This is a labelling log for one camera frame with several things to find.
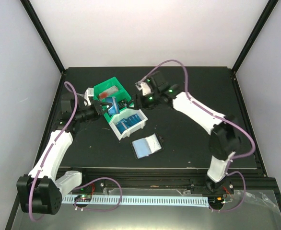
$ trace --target black frame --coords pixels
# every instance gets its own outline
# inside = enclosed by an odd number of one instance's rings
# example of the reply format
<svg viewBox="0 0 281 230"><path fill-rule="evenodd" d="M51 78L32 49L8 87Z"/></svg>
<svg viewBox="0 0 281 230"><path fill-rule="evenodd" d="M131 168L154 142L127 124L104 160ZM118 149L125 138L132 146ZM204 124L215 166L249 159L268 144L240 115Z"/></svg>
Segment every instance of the black frame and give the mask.
<svg viewBox="0 0 281 230"><path fill-rule="evenodd" d="M35 159L35 163L38 161L40 155L42 154L44 148L47 145L48 137L50 135L51 125L53 118L55 116L55 110L56 105L59 102L60 92L64 85L65 80L65 68L62 65L46 31L44 30L36 12L34 11L30 0L20 0L20 2L23 4L25 10L27 11L30 19L32 20L35 28L37 29L39 35L41 36L43 42L45 43L50 55L52 56L54 62L56 63L61 75L61 79L59 82L59 86L55 95L55 99L52 104L51 112L49 114L47 125L41 140L41 144L39 146L39 150ZM247 132L251 135L251 137L256 141L255 134L253 131L253 128L250 123L250 119L247 113L247 109L242 97L242 93L240 90L240 87L237 82L236 72L240 68L241 64L243 63L245 57L247 56L249 50L251 49L251 46L253 45L254 41L256 40L257 36L259 35L261 29L263 28L265 22L269 18L271 12L273 11L274 7L276 6L278 0L269 0L266 7L264 8L262 14L260 15L253 31L251 32L247 42L245 43L240 55L238 56L233 68L231 69L231 80L233 83L233 87L236 93L236 97L238 100L238 103L241 108L241 112L244 118L244 122L247 128ZM281 194L277 185L277 182L275 178L269 178L267 177L267 172L263 163L263 159L261 157L257 142L256 142L256 152L254 154L255 160L257 163L258 168L256 170L240 170L244 177L246 178L246 188L247 189L255 189L255 190L273 190L274 194L276 196L280 211L281 211ZM65 171L67 171L66 168L60 168L58 172L58 177L62 176ZM206 170L189 170L188 172L165 172L165 171L157 171L154 170L154 174L148 173L148 172L141 172L138 170L138 173L131 171L129 174L124 173L122 170L117 170L116 172L108 172L108 170L100 169L95 170L94 172L90 169L83 169L84 174L90 174L91 179L95 179L101 176L111 176L119 181L121 181L122 184L126 184L125 187L150 187L152 184L157 184L158 186L173 186L173 187L187 187L189 186L189 182L191 178L197 179L200 177L203 177L203 175L206 173ZM233 183L235 184L235 187L238 189L243 188L243 184L240 177L233 177L232 178ZM13 225L13 221L17 212L19 206L19 199L16 198L14 205L12 207L11 215L8 219L6 229L11 229Z"/></svg>

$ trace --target black tabletop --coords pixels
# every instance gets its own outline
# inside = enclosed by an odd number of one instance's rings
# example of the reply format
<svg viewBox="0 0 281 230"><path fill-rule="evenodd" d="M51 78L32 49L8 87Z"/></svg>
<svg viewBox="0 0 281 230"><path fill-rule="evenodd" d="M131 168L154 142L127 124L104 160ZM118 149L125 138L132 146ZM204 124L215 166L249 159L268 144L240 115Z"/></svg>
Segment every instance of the black tabletop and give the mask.
<svg viewBox="0 0 281 230"><path fill-rule="evenodd" d="M145 76L152 67L86 67L69 68L66 80L76 91L83 93L111 77L116 77L130 95L137 92L135 82ZM184 74L180 67L159 69L171 84L183 89ZM234 115L239 125L245 128L238 101L227 67L187 67L189 92L211 109L225 115ZM186 115L170 109L143 110L148 117L144 129L121 141L117 139L104 117L81 124L74 142L67 150L61 167L85 168L159 168L186 169L208 168L211 161L209 135ZM131 142L157 133L164 139L164 150L150 157L137 160ZM247 138L237 154L250 149ZM231 168L256 168L253 156L234 161Z"/></svg>

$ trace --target green plastic container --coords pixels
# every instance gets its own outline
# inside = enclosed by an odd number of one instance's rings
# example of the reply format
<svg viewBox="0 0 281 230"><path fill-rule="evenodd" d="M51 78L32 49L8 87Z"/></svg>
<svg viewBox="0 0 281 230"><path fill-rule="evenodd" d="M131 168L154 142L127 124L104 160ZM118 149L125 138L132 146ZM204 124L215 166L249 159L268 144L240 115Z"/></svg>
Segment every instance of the green plastic container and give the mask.
<svg viewBox="0 0 281 230"><path fill-rule="evenodd" d="M131 96L128 94L128 92L123 88L123 86L120 84L120 82L117 80L116 77L112 77L109 80L106 80L98 85L94 86L94 99L99 100L99 94L103 91L111 88L112 86L116 86L118 88L118 92L115 92L110 97L116 97L116 100L120 102L123 99L127 99L129 102L131 100ZM107 122L110 123L110 120L112 119L114 115L109 116L108 113L104 114L104 117L106 118Z"/></svg>

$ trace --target plastic bin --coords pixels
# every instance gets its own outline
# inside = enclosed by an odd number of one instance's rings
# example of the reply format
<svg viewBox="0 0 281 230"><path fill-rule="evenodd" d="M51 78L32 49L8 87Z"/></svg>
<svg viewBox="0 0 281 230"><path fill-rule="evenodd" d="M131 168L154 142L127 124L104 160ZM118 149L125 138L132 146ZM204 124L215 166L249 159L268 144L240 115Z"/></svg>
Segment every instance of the plastic bin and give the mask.
<svg viewBox="0 0 281 230"><path fill-rule="evenodd" d="M131 100L131 96L128 94L128 92L123 88L123 86L120 84L120 82L117 80L116 77L112 77L109 80L106 80L96 86L94 86L94 99L99 100L99 94L103 91L109 89L112 86L116 86L118 88L118 92L111 94L111 97L116 97L116 100L119 102L123 99L127 99L129 102ZM137 114L141 121L134 126L128 128L125 130L122 134L118 131L116 124L123 118L128 118L131 115ZM104 117L108 124L111 126L112 130L114 131L115 135L119 140L125 137L129 137L132 133L135 131L144 128L146 125L146 121L148 118L145 116L145 114L141 110L133 110L133 109L127 109L123 108L120 110L119 114L115 114L112 116L109 116L108 113L104 114Z"/></svg>

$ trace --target white wall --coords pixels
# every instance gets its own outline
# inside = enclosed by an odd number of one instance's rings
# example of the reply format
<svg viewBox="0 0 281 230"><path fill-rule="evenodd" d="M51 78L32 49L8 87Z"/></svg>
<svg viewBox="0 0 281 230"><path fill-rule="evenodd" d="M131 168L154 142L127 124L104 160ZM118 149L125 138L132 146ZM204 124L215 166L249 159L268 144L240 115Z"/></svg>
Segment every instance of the white wall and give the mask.
<svg viewBox="0 0 281 230"><path fill-rule="evenodd" d="M0 1L0 230L32 168L60 73L18 0Z"/></svg>
<svg viewBox="0 0 281 230"><path fill-rule="evenodd" d="M281 190L281 1L237 76L268 174Z"/></svg>
<svg viewBox="0 0 281 230"><path fill-rule="evenodd" d="M267 1L31 0L66 67L230 68Z"/></svg>

